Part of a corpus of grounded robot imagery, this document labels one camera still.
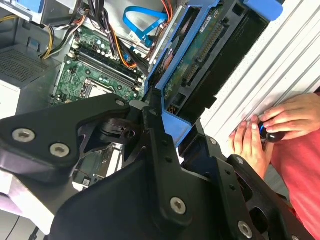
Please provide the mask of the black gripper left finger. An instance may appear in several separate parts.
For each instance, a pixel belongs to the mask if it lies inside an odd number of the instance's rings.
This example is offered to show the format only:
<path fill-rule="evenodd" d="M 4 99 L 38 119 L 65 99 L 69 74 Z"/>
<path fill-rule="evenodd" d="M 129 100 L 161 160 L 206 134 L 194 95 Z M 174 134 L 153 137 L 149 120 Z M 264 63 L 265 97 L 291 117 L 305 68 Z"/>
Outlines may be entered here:
<path fill-rule="evenodd" d="M 121 170 L 145 164 L 155 224 L 188 227 L 193 219 L 184 202 L 188 190 L 179 182 L 183 170 L 165 132 L 158 90 L 149 103 L 127 103 L 109 93 L 2 119 L 0 185 L 36 226 L 52 227 L 63 204 L 81 192 L 72 183 L 79 161 L 112 143 L 127 148 Z"/>

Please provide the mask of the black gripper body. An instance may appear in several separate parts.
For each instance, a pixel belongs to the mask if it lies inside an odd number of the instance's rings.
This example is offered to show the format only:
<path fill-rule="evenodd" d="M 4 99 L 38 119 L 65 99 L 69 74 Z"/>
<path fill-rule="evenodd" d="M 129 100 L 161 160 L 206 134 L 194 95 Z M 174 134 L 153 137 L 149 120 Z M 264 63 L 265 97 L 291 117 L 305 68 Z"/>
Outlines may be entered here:
<path fill-rule="evenodd" d="M 188 193 L 188 227 L 158 227 L 150 213 L 145 163 L 136 162 L 83 190 L 57 212 L 51 240 L 220 240 L 220 217 L 213 185 L 182 171 L 178 181 Z"/>

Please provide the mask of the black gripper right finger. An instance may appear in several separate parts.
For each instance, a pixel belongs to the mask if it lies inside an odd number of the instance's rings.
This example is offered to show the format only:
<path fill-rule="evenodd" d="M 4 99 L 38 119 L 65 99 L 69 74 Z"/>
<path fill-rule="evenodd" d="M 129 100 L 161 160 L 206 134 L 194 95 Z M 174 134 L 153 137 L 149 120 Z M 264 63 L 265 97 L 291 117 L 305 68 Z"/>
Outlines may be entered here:
<path fill-rule="evenodd" d="M 201 240 L 310 240 L 312 235 L 240 156 L 225 157 L 200 121 L 178 148 Z"/>

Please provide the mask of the person's left hand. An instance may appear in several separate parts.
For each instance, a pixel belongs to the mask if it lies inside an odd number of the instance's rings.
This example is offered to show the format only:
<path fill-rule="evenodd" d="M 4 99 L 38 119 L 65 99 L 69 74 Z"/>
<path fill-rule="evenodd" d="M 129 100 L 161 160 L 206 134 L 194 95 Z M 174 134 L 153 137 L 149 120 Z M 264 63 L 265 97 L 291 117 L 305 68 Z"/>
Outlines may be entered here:
<path fill-rule="evenodd" d="M 229 136 L 228 144 L 232 154 L 247 161 L 254 171 L 265 178 L 271 163 L 273 143 L 262 143 L 258 127 L 259 119 L 254 115 L 250 121 L 243 121 Z"/>

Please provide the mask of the person's right hand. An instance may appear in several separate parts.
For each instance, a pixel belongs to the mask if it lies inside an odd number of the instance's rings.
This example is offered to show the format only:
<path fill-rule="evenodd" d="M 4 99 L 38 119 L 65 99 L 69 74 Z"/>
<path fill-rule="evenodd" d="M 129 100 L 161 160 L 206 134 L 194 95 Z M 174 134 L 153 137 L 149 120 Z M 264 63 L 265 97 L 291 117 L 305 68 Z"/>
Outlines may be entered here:
<path fill-rule="evenodd" d="M 320 96 L 316 93 L 295 96 L 266 110 L 260 121 L 268 133 L 285 132 L 284 140 L 306 136 L 320 129 Z"/>

